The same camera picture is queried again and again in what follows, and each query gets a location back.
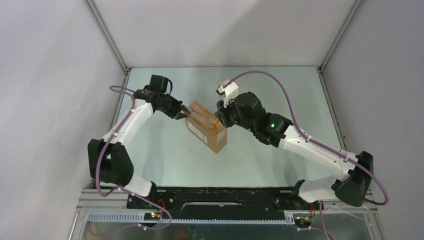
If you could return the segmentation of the brown cardboard express box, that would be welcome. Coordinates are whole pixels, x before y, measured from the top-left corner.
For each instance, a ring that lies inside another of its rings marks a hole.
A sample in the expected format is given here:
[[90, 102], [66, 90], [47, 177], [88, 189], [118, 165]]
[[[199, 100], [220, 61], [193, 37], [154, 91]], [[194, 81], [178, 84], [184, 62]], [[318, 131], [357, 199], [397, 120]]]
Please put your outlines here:
[[185, 118], [188, 130], [193, 133], [214, 153], [218, 153], [227, 144], [227, 128], [215, 126], [218, 118], [197, 101], [192, 102], [187, 109], [189, 113]]

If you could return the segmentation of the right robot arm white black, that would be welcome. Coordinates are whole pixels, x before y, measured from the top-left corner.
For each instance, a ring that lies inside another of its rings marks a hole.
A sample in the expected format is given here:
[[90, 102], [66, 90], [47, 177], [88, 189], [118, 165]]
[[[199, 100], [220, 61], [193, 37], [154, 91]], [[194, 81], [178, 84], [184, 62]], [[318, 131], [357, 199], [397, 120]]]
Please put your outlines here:
[[259, 98], [252, 92], [239, 94], [228, 103], [216, 103], [215, 116], [226, 127], [237, 125], [261, 143], [298, 154], [326, 168], [331, 176], [316, 180], [299, 180], [291, 192], [291, 204], [304, 209], [320, 200], [338, 199], [353, 207], [366, 200], [372, 178], [373, 156], [325, 146], [294, 123], [277, 113], [267, 112]]

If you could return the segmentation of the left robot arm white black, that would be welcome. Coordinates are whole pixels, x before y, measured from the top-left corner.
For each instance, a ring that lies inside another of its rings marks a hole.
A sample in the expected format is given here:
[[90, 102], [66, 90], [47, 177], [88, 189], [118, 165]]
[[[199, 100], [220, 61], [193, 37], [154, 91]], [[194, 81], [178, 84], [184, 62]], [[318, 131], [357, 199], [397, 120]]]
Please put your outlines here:
[[102, 197], [112, 192], [102, 191], [100, 183], [114, 184], [115, 190], [138, 195], [138, 201], [145, 208], [153, 208], [158, 202], [158, 194], [152, 191], [156, 185], [135, 173], [127, 148], [156, 111], [174, 120], [187, 118], [190, 111], [182, 101], [162, 89], [154, 90], [146, 86], [133, 91], [122, 88], [121, 93], [131, 98], [126, 112], [101, 139], [92, 139], [88, 143], [90, 175]]

